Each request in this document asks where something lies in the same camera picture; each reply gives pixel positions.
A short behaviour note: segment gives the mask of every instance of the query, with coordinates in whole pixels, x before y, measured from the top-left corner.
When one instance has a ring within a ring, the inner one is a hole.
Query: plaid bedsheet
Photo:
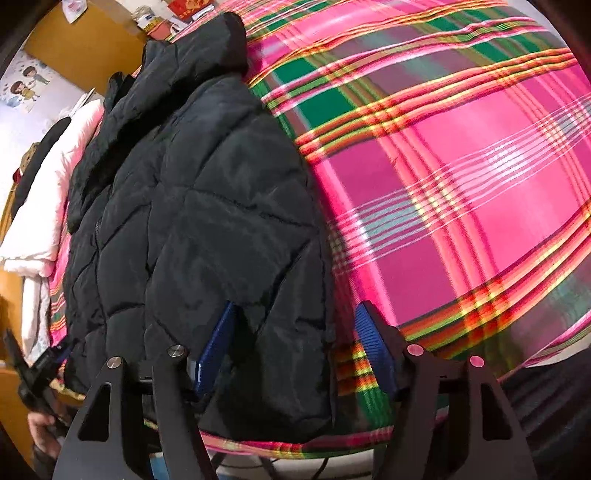
[[[222,8],[242,17],[246,80],[322,193],[339,414],[304,445],[204,434],[208,447],[313,458],[387,440],[392,412],[353,329],[361,300],[498,377],[589,332],[591,86],[568,48],[503,0]]]

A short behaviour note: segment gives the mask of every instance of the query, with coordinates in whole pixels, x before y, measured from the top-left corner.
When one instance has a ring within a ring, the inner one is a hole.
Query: hand
[[[27,415],[29,430],[33,437],[33,442],[43,453],[57,460],[60,454],[61,445],[56,438],[47,430],[48,426],[56,423],[52,415],[40,413],[38,411],[29,412]]]

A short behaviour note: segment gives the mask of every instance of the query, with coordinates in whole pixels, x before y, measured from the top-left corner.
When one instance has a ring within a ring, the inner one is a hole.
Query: black puffer jacket
[[[332,423],[331,266],[307,166],[246,70],[235,14],[151,42],[87,147],[69,192],[66,316],[81,343],[66,384],[86,390],[113,355],[182,343],[198,358],[232,301],[229,373],[200,427],[301,442]]]

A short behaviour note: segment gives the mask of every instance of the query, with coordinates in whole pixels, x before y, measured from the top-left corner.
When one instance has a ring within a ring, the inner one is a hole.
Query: cartoon boy
[[[39,96],[30,88],[27,88],[23,82],[14,82],[10,87],[10,91],[14,94],[20,93],[25,100],[37,100]]]
[[[41,83],[44,83],[45,85],[47,85],[49,83],[49,80],[45,80],[45,78],[43,78],[41,75],[39,75],[37,73],[37,69],[33,65],[28,66],[26,69],[24,69],[22,71],[22,74],[25,77],[29,77],[29,78],[32,77],[33,79],[35,79],[36,82],[41,82]]]

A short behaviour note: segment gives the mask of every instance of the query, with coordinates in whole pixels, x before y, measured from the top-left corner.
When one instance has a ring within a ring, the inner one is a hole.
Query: red book
[[[174,0],[168,8],[181,20],[186,20],[210,3],[210,0]]]

